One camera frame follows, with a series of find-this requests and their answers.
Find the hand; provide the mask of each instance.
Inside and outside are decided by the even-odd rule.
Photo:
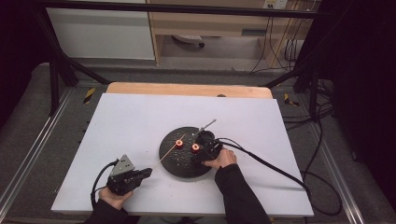
[[[227,148],[222,149],[215,160],[203,162],[203,165],[211,166],[217,170],[220,168],[220,166],[224,168],[230,164],[236,164],[236,156],[233,151],[228,150]]]
[[[127,199],[129,199],[132,195],[134,194],[133,191],[130,191],[126,193],[123,196],[117,195],[113,192],[108,187],[105,187],[104,189],[101,189],[99,191],[99,198],[105,201],[106,203],[110,204],[114,208],[121,210],[122,205],[126,202]]]

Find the metal rod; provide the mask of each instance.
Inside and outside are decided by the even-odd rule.
[[[35,0],[41,7],[73,8],[91,10],[112,11],[145,11],[145,12],[173,12],[173,13],[196,13],[254,17],[280,17],[300,19],[330,19],[336,18],[335,14],[316,11],[295,11],[281,9],[247,8],[247,7],[204,7],[183,6],[165,4],[138,4],[138,3],[110,3],[110,2],[87,2],[66,0]]]
[[[181,136],[178,140],[183,139],[184,135],[186,135],[186,134],[183,134],[183,136]],[[175,148],[175,146],[176,146],[176,144],[174,144],[174,145],[171,147],[171,149],[169,149],[168,152],[166,152],[166,154],[160,159],[160,161],[152,168],[153,170],[155,169],[155,167],[158,166],[158,164],[161,163],[161,161],[162,161],[163,159],[165,159],[165,157],[172,151],[172,149]]]

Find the desk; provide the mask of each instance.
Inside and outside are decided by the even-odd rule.
[[[229,97],[208,97],[218,94]],[[202,127],[213,118],[218,121],[208,130],[217,137],[229,137],[301,179],[276,100],[270,98],[271,92],[262,88],[111,84],[102,95],[52,211],[90,213],[90,191],[102,167],[123,154],[139,170],[153,167],[159,160],[159,145],[169,132],[184,126]],[[306,193],[298,184],[240,151],[235,154],[269,216],[313,216]],[[109,170],[98,187],[106,183],[108,174]],[[223,216],[222,195],[214,175],[211,170],[197,178],[182,179],[159,165],[124,208],[141,216]]]

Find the black round base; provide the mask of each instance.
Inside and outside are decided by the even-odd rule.
[[[176,140],[184,135],[183,148],[174,148],[171,152],[162,160],[163,167],[170,174],[181,178],[194,178],[206,174],[211,168],[204,166],[201,163],[194,164],[191,162],[191,146],[194,143],[194,133],[199,131],[198,128],[194,127],[183,127],[178,128],[170,132],[165,136],[160,146],[160,159],[169,151],[169,149],[175,144]]]

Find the black handheld tool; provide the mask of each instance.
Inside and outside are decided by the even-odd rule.
[[[199,145],[200,150],[197,154],[191,156],[191,161],[194,163],[215,160],[223,148],[223,144],[216,141],[215,135],[210,131],[199,132],[195,144]]]
[[[135,170],[126,155],[123,155],[107,179],[107,187],[117,195],[124,195],[138,188],[143,179],[151,176],[152,169]]]

